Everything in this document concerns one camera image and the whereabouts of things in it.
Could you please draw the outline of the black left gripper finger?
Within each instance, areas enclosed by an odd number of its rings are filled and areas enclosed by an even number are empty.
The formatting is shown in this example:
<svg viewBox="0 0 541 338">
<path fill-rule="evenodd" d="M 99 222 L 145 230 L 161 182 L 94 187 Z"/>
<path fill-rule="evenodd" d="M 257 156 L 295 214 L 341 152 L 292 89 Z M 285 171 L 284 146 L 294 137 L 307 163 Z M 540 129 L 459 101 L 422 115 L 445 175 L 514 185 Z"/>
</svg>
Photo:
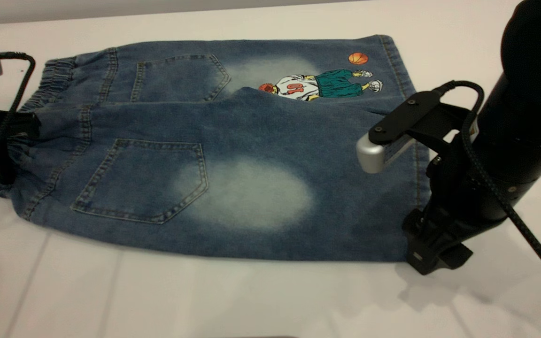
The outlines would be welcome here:
<svg viewBox="0 0 541 338">
<path fill-rule="evenodd" d="M 38 139 L 41 121 L 35 113 L 15 113 L 12 117 L 13 139 Z"/>
</svg>

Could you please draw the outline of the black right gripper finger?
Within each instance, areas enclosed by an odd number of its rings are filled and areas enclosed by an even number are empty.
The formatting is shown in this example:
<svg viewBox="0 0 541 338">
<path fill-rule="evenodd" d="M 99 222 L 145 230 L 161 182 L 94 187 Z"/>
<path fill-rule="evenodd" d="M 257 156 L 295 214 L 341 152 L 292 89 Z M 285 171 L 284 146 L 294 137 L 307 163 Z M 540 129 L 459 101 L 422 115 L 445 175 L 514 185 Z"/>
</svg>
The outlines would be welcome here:
<svg viewBox="0 0 541 338">
<path fill-rule="evenodd" d="M 462 267 L 474 253 L 462 243 L 440 253 L 440 268 L 455 270 Z"/>
<path fill-rule="evenodd" d="M 441 252 L 425 244 L 408 244 L 407 262 L 419 274 L 428 275 L 441 268 Z"/>
</svg>

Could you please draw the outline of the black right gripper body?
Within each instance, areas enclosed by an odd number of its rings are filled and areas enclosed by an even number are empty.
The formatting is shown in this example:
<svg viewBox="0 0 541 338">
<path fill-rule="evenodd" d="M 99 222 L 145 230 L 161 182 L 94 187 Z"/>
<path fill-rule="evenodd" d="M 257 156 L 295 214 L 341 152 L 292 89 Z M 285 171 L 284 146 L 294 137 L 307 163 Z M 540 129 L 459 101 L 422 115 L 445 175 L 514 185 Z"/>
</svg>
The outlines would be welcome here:
<svg viewBox="0 0 541 338">
<path fill-rule="evenodd" d="M 462 135 L 454 137 L 440 159 L 428 167 L 431 196 L 427 205 L 406 216 L 403 231 L 408 244 L 425 244 L 439 252 L 462 243 L 469 236 L 469 221 L 464 220 L 463 207 L 468 197 L 463 182 L 470 169 Z"/>
</svg>

